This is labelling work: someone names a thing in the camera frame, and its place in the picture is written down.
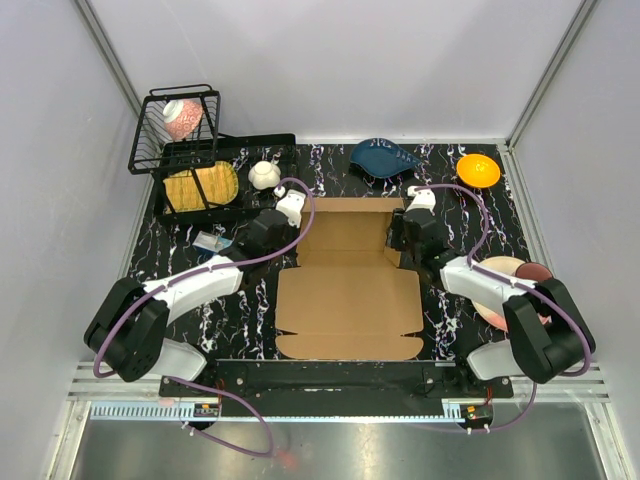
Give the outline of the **brown cardboard box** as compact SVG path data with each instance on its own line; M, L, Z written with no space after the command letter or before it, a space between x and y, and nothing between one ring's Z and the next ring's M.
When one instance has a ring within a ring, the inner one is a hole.
M296 360L404 361L423 348L420 281L386 232L399 198L317 198L296 266L279 273L279 352Z

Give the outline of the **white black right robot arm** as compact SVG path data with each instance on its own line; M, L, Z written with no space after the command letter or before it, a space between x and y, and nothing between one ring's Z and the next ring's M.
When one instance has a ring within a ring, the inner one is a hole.
M505 319L508 338L471 351L454 371L463 395L480 394L498 377L524 376L545 384L557 376L580 376L591 366L595 340L558 279L519 279L458 254L445 245L435 215L426 208L394 210L387 245L409 255L422 283Z

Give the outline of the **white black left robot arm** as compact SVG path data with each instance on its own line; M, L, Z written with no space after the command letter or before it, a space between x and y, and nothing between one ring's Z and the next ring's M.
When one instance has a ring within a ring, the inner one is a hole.
M193 345L168 339L170 323L215 299L259 282L269 262L299 240L300 213L262 211L231 245L182 273L149 282L121 278L111 288L84 335L96 353L93 374L135 382L153 374L178 377L196 396L215 386L216 372Z

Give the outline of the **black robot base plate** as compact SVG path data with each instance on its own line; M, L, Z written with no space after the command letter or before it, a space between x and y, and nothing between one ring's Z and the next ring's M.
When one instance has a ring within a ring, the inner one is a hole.
M502 400L511 381L477 379L467 367L434 361L216 360L194 380L245 399L266 393L383 392L426 398Z

